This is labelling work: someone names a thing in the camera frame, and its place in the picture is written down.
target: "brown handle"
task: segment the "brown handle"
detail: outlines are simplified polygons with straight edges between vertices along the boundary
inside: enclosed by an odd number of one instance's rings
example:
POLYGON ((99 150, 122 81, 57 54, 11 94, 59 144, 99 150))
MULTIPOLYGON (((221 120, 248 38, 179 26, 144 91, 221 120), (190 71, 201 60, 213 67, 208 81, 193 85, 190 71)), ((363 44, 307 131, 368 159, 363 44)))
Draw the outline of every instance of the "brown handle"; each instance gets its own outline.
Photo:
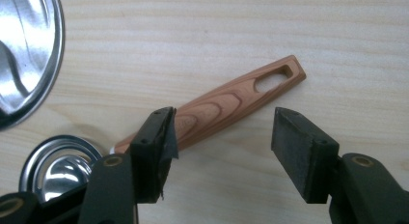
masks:
MULTIPOLYGON (((291 55, 186 103, 175 116, 178 149, 183 150, 234 124, 305 78, 297 59, 291 55), (256 83, 273 74, 284 74, 287 79, 267 92, 258 92, 256 83)), ((134 136, 132 134, 118 143, 115 153, 124 153, 134 136)))

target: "stainless steel plate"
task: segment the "stainless steel plate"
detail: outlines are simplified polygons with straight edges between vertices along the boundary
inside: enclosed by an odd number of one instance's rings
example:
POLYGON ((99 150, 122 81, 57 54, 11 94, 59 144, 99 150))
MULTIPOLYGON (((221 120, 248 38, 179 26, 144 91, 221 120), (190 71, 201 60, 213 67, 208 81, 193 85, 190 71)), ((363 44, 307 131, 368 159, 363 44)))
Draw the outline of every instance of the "stainless steel plate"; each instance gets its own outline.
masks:
POLYGON ((39 107, 58 74, 63 45, 59 0, 0 0, 0 129, 39 107))
POLYGON ((89 142, 59 135, 39 144, 24 164, 19 191, 30 191, 46 202, 89 181, 94 163, 102 158, 89 142))

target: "wooden utensil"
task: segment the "wooden utensil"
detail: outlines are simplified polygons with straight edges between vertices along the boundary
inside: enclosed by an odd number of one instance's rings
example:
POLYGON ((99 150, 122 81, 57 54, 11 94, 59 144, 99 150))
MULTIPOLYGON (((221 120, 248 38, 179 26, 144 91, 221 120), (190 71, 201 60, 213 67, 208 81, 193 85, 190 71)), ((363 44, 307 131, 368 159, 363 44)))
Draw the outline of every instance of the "wooden utensil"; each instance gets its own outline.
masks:
MULTIPOLYGON (((306 78, 295 56, 285 57, 204 94, 181 106, 175 116, 178 149, 183 150, 234 124, 261 108, 306 78), (259 92, 257 82, 274 74, 283 74, 285 81, 267 92, 259 92)), ((124 153, 136 133, 115 146, 115 153, 124 153)))

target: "small metal bowl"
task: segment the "small metal bowl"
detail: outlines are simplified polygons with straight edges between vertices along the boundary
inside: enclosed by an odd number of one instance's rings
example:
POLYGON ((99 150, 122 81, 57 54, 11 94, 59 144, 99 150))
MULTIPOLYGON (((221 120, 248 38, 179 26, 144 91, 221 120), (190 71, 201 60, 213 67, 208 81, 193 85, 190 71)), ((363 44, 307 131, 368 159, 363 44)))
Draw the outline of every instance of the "small metal bowl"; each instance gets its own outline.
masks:
POLYGON ((64 48, 59 0, 0 0, 0 129, 21 123, 43 102, 64 48))
POLYGON ((40 143, 21 171, 19 191, 38 195, 41 203, 89 181, 101 153, 84 139, 58 135, 40 143))

